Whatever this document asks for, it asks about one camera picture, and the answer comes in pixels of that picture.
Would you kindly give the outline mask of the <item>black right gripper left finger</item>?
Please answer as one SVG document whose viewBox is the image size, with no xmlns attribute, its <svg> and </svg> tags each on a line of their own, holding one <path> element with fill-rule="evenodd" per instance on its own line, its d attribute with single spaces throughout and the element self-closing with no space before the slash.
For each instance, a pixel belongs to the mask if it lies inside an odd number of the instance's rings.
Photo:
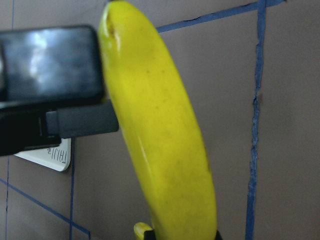
<svg viewBox="0 0 320 240">
<path fill-rule="evenodd" d="M 62 139 L 113 133 L 119 123 L 111 102 L 66 107 L 45 113 L 47 132 Z"/>
</svg>

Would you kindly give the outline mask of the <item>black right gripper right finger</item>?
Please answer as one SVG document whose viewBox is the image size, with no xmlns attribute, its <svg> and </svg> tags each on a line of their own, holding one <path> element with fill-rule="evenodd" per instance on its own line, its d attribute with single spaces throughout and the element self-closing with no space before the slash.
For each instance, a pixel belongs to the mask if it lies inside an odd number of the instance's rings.
<svg viewBox="0 0 320 240">
<path fill-rule="evenodd" d="M 215 240 L 222 240 L 222 236 L 219 231 L 216 232 Z M 146 230 L 143 233 L 143 240 L 156 240 L 154 230 Z"/>
</svg>

